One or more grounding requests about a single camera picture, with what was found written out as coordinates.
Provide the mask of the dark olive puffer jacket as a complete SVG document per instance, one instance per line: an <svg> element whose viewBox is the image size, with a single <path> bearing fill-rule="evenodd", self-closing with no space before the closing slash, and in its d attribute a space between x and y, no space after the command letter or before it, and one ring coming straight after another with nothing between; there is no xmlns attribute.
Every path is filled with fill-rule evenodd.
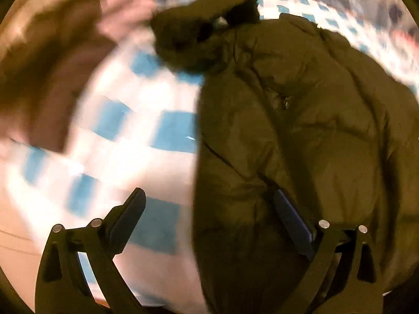
<svg viewBox="0 0 419 314"><path fill-rule="evenodd" d="M382 313L418 312L418 101L338 33L257 0L151 20L169 67L201 73L192 246L211 313L279 313L306 272L274 208L365 225Z"/></svg>

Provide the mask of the blue white checkered bed cover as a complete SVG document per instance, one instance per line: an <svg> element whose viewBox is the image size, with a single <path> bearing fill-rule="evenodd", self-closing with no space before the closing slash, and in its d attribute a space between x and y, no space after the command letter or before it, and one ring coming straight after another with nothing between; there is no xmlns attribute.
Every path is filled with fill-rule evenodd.
<svg viewBox="0 0 419 314"><path fill-rule="evenodd" d="M1 0L1 59L26 39L35 15L64 0ZM156 0L159 12L197 0ZM418 26L317 0L257 0L261 20L300 16L338 33L418 101ZM134 189L146 207L113 262L145 313L211 313L192 246L201 73L175 70L158 56L152 18L115 42L78 101L64 152L1 137L1 222L21 243L1 261L1 312L36 313L36 281L56 224L86 227L122 205ZM78 254L97 303L107 306L87 254Z"/></svg>

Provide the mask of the brown garment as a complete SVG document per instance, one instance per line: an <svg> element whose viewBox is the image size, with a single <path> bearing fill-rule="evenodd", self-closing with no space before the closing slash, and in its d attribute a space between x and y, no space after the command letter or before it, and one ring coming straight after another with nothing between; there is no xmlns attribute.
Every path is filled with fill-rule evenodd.
<svg viewBox="0 0 419 314"><path fill-rule="evenodd" d="M100 0L64 0L34 16L1 59L1 137L62 153L78 101L116 44L100 34Z"/></svg>

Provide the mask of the pink garment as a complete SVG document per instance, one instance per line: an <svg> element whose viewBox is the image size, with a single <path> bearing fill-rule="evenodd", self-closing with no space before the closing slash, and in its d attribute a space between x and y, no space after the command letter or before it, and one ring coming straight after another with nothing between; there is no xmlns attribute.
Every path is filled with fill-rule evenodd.
<svg viewBox="0 0 419 314"><path fill-rule="evenodd" d="M157 9L156 0L100 0L100 34L119 42L138 25L149 21Z"/></svg>

